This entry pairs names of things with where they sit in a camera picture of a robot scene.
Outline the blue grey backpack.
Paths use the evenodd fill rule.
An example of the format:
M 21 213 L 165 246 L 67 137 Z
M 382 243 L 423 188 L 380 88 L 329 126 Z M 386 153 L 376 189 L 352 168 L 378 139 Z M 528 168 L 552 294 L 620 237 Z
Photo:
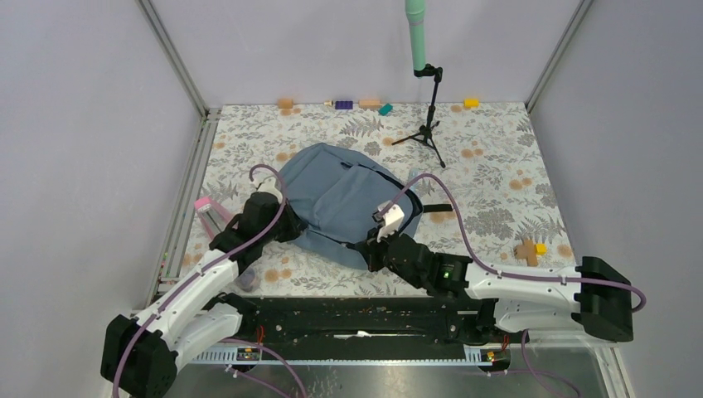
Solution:
M 353 269 L 367 262 L 355 244 L 377 224 L 373 214 L 405 186 L 365 154 L 326 143 L 300 150 L 279 170 L 289 205 L 307 224 L 297 247 Z

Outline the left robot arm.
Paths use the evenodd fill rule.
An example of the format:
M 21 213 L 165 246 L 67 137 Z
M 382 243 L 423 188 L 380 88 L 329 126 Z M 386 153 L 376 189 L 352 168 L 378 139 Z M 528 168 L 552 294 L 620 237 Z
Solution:
M 162 397 L 180 370 L 216 342 L 253 337 L 258 321 L 252 313 L 228 304 L 199 312 L 257 261 L 268 243 L 294 240 L 303 228 L 284 192 L 254 192 L 185 278 L 131 318 L 118 315 L 109 322 L 100 374 L 111 382 L 113 396 L 124 391 Z

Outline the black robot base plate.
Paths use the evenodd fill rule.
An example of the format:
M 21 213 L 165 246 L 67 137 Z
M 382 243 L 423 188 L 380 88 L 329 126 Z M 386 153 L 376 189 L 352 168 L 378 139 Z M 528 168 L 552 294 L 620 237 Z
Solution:
M 279 354 L 284 347 L 361 346 L 386 351 L 395 345 L 439 344 L 499 348 L 519 343 L 521 334 L 491 323 L 488 306 L 472 299 L 432 297 L 295 298 L 219 294 L 209 302 L 241 311 L 236 339 L 257 342 Z

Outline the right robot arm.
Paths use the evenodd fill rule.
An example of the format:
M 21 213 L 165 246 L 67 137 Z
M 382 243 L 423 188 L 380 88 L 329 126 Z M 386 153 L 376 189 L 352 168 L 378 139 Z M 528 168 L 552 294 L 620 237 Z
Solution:
M 576 266 L 522 270 L 433 252 L 398 233 L 371 237 L 355 247 L 371 271 L 388 269 L 430 296 L 486 304 L 475 328 L 489 342 L 526 329 L 581 330 L 610 342 L 634 338 L 633 286 L 598 257 L 585 256 Z

